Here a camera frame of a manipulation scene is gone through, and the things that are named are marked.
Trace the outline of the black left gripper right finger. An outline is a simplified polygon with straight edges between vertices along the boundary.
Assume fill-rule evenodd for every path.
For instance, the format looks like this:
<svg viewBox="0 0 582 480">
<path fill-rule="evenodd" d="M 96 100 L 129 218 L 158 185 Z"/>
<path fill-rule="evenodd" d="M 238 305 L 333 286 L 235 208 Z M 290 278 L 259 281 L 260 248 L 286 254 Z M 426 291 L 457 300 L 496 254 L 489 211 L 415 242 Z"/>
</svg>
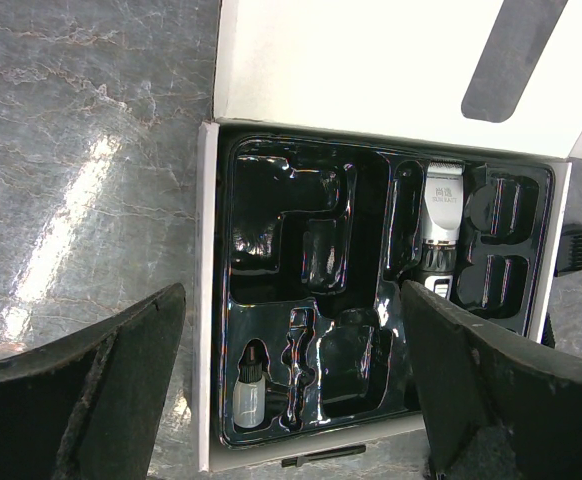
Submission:
<svg viewBox="0 0 582 480">
<path fill-rule="evenodd" d="M 582 358 L 413 281 L 401 300 L 434 474 L 450 474 L 480 440 L 493 438 L 525 479 L 582 479 Z"/>
</svg>

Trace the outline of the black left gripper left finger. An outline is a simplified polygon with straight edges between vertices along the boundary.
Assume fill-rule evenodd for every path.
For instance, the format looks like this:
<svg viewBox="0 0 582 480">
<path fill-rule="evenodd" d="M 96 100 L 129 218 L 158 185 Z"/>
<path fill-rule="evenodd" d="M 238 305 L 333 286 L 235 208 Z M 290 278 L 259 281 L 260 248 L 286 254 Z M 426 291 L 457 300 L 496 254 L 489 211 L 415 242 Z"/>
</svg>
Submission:
<svg viewBox="0 0 582 480">
<path fill-rule="evenodd" d="M 0 479 L 146 477 L 186 311 L 184 287 L 0 360 Z"/>
</svg>

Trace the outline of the silver black hair clipper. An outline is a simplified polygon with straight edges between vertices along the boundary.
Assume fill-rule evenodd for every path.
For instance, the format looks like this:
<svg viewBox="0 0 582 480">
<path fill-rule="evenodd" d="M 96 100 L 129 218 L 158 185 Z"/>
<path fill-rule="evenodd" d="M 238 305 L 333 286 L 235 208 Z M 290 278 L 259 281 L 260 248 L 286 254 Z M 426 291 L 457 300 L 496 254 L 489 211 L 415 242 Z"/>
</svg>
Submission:
<svg viewBox="0 0 582 480">
<path fill-rule="evenodd" d="M 450 298 L 463 216 L 463 165 L 431 162 L 422 198 L 422 256 L 419 281 L 436 295 Z"/>
</svg>

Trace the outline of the white cardboard clipper box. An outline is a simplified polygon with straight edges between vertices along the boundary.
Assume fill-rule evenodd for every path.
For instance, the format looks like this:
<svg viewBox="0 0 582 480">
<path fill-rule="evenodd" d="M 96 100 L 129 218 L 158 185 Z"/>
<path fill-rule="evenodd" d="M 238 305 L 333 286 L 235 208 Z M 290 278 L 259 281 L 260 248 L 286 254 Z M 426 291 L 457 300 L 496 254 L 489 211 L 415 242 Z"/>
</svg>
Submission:
<svg viewBox="0 0 582 480">
<path fill-rule="evenodd" d="M 425 427 L 417 412 L 233 448 L 211 421 L 218 145 L 282 132 L 527 158 L 557 175 L 531 328 L 540 341 L 582 154 L 582 1 L 225 1 L 200 128 L 195 404 L 202 471 L 343 452 Z"/>
</svg>

